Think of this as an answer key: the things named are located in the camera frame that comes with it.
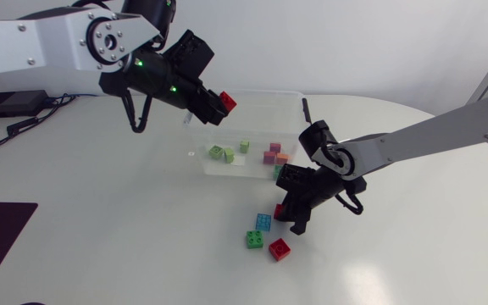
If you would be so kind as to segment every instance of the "red lego brick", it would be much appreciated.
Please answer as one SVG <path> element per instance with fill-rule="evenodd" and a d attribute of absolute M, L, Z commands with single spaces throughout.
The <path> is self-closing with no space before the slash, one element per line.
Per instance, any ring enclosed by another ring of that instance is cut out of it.
<path fill-rule="evenodd" d="M 276 152 L 264 152 L 263 164 L 274 164 L 276 160 Z"/>
<path fill-rule="evenodd" d="M 227 94 L 225 91 L 221 92 L 219 95 L 221 97 L 221 102 L 224 104 L 224 106 L 227 108 L 227 111 L 230 112 L 233 110 L 234 107 L 236 107 L 236 102 L 234 99 L 232 99 L 229 94 Z"/>
<path fill-rule="evenodd" d="M 281 238 L 278 241 L 271 243 L 269 250 L 272 256 L 276 258 L 276 261 L 280 261 L 291 252 L 289 246 L 287 246 L 286 242 Z"/>
<path fill-rule="evenodd" d="M 277 153 L 276 154 L 276 164 L 283 165 L 289 162 L 289 156 L 284 153 Z"/>
<path fill-rule="evenodd" d="M 274 219 L 278 219 L 278 215 L 280 215 L 281 210 L 284 208 L 281 204 L 276 204 L 276 209 L 274 210 Z"/>
<path fill-rule="evenodd" d="M 280 143 L 270 143 L 270 151 L 281 153 L 281 144 Z"/>

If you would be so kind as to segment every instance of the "light green block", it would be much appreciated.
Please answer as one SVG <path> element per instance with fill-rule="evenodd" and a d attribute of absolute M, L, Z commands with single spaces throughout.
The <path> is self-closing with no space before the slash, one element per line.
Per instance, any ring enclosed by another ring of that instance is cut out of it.
<path fill-rule="evenodd" d="M 214 145 L 214 146 L 212 146 L 212 148 L 210 148 L 210 150 L 208 151 L 208 154 L 213 159 L 218 160 L 219 158 L 221 158 L 221 156 L 224 155 L 224 149 L 219 147 L 219 146 Z"/>
<path fill-rule="evenodd" d="M 241 141 L 241 153 L 247 153 L 250 149 L 250 141 Z"/>
<path fill-rule="evenodd" d="M 274 174 L 273 174 L 273 177 L 274 180 L 278 180 L 278 176 L 280 175 L 280 172 L 281 172 L 281 168 L 283 167 L 283 165 L 278 165 L 276 164 L 274 166 Z"/>
<path fill-rule="evenodd" d="M 259 230 L 246 232 L 247 248 L 261 248 L 263 247 L 263 234 Z"/>
<path fill-rule="evenodd" d="M 233 161 L 235 161 L 235 152 L 233 152 L 233 150 L 230 148 L 226 148 L 225 149 L 225 162 L 229 164 L 229 163 L 232 163 Z"/>

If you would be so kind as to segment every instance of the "white table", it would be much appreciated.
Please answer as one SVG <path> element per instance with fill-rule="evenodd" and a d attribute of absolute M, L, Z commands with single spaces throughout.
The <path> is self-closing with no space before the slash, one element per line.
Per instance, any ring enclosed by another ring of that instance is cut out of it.
<path fill-rule="evenodd" d="M 429 118 L 364 97 L 308 101 L 338 140 Z M 0 266 L 0 304 L 488 304 L 486 144 L 367 175 L 363 215 L 333 199 L 304 235 L 274 221 L 248 250 L 257 213 L 285 193 L 204 175 L 184 114 L 155 103 L 135 135 L 117 98 L 81 98 L 0 147 L 0 202 L 39 203 Z M 295 164 L 311 165 L 302 150 Z M 279 237 L 291 254 L 276 263 Z"/>

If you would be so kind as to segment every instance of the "toy block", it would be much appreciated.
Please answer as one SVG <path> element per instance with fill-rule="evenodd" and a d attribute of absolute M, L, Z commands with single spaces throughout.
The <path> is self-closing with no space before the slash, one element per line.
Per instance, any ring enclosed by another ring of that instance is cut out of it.
<path fill-rule="evenodd" d="M 281 168 L 282 168 L 282 167 L 283 167 L 283 165 L 278 165 L 278 164 L 276 164 L 276 165 L 274 166 L 274 173 L 273 173 L 273 175 L 272 175 L 272 178 L 273 178 L 274 180 L 278 180 L 278 176 L 280 175 L 280 172 L 281 172 Z"/>
<path fill-rule="evenodd" d="M 289 255 L 291 249 L 287 246 L 286 242 L 283 239 L 279 239 L 270 244 L 269 246 L 270 253 L 276 261 L 280 261 L 282 258 Z"/>
<path fill-rule="evenodd" d="M 274 210 L 274 219 L 278 219 L 278 216 L 281 213 L 281 210 L 284 209 L 284 206 L 281 204 L 276 204 L 276 209 Z"/>
<path fill-rule="evenodd" d="M 274 164 L 276 160 L 276 152 L 264 152 L 263 164 Z"/>
<path fill-rule="evenodd" d="M 224 104 L 225 108 L 227 109 L 227 112 L 230 112 L 233 110 L 234 107 L 236 107 L 236 102 L 235 100 L 229 96 L 225 91 L 221 92 L 219 95 L 221 98 L 221 102 Z"/>
<path fill-rule="evenodd" d="M 225 162 L 226 163 L 232 163 L 233 161 L 235 161 L 235 152 L 233 152 L 232 149 L 230 148 L 226 148 L 225 150 Z"/>
<path fill-rule="evenodd" d="M 281 144 L 280 143 L 270 143 L 270 151 L 281 153 Z"/>
<path fill-rule="evenodd" d="M 263 247 L 263 234 L 259 230 L 246 232 L 246 239 L 248 249 Z"/>
<path fill-rule="evenodd" d="M 241 141 L 241 153 L 247 153 L 250 149 L 250 141 Z"/>
<path fill-rule="evenodd" d="M 214 145 L 214 146 L 212 146 L 212 148 L 210 148 L 210 150 L 208 151 L 208 154 L 213 159 L 218 160 L 219 158 L 221 158 L 221 156 L 224 155 L 224 149 L 219 147 L 219 146 Z"/>
<path fill-rule="evenodd" d="M 289 156 L 284 153 L 276 153 L 276 164 L 283 165 L 289 162 Z"/>
<path fill-rule="evenodd" d="M 270 215 L 258 214 L 258 220 L 255 223 L 255 230 L 270 231 Z"/>

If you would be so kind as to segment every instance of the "transparent plastic container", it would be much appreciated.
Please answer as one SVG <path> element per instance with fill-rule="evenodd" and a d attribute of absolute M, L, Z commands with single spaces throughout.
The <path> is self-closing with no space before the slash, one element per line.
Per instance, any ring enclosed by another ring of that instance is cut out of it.
<path fill-rule="evenodd" d="M 300 149 L 298 136 L 308 127 L 302 99 L 294 91 L 226 90 L 236 107 L 219 126 L 204 125 L 189 113 L 184 126 L 197 147 L 207 175 L 231 175 L 273 179 L 273 164 L 263 163 L 263 153 L 270 143 L 280 143 L 281 153 L 289 155 L 289 163 Z M 249 141 L 247 153 L 240 151 L 241 141 Z M 208 153 L 213 146 L 231 148 L 235 152 L 232 163 L 224 156 L 214 159 Z"/>

